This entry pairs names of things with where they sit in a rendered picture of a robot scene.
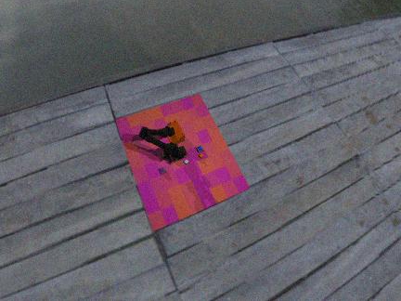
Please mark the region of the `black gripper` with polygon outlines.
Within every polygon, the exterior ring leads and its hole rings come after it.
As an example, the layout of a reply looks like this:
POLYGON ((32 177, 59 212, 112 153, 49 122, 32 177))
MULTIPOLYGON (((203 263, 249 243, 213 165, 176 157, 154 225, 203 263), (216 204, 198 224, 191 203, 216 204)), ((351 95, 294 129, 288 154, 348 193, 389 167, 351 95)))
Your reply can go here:
MULTIPOLYGON (((181 148, 183 151, 186 151, 184 146, 181 146, 181 147, 179 147, 179 148, 181 148)), ((170 158, 169 155, 170 155, 170 154, 167 154, 166 152, 163 153, 163 156, 164 156, 165 160, 167 160, 167 159, 170 158)))

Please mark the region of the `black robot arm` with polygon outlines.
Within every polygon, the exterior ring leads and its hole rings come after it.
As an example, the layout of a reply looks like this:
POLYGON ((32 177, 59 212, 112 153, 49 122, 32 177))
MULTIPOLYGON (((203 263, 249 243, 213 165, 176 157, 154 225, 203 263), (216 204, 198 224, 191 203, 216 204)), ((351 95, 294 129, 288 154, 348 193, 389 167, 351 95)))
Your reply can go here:
POLYGON ((175 133, 173 128, 165 126, 165 128, 159 129, 148 129, 147 127, 143 126, 139 135, 142 139, 145 139, 147 142, 162 148, 167 154, 173 155, 176 161, 182 160, 182 158, 186 155, 186 152, 179 149, 176 144, 173 142, 171 143, 164 143, 153 136, 172 136, 175 133), (146 137, 146 138, 145 138, 146 137))

